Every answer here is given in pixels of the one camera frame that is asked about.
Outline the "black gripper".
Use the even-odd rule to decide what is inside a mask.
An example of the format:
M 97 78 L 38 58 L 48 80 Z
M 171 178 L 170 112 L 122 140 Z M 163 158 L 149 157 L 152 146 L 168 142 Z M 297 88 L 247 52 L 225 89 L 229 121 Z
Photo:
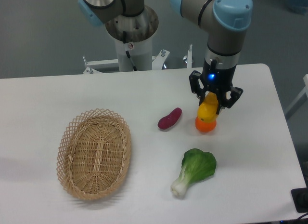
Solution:
M 205 60 L 202 74 L 194 70 L 189 75 L 190 88 L 193 94 L 196 94 L 199 99 L 199 104 L 204 101 L 206 90 L 210 92 L 216 92 L 216 97 L 218 100 L 218 107 L 216 114 L 224 108 L 231 108 L 243 94 L 243 89 L 238 87 L 233 87 L 233 76 L 236 66 L 228 69 L 219 69 L 218 63 L 209 63 Z M 201 88 L 199 80 L 201 77 L 201 82 L 204 88 Z M 227 99 L 227 92 L 230 91 L 230 98 Z

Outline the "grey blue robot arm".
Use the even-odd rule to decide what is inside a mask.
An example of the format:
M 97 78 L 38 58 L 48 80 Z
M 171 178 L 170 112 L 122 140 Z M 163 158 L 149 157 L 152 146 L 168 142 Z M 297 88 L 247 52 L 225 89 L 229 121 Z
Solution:
M 144 0 L 78 0 L 78 5 L 91 24 L 105 25 L 109 35 L 120 42 L 118 60 L 122 71 L 151 68 L 149 54 L 133 51 L 158 28 L 156 12 Z M 200 102 L 205 100 L 206 92 L 214 93 L 217 111 L 231 108 L 243 93 L 233 86 L 232 78 L 251 24 L 252 0 L 170 0 L 170 5 L 208 33 L 203 71 L 190 75 L 192 92 Z

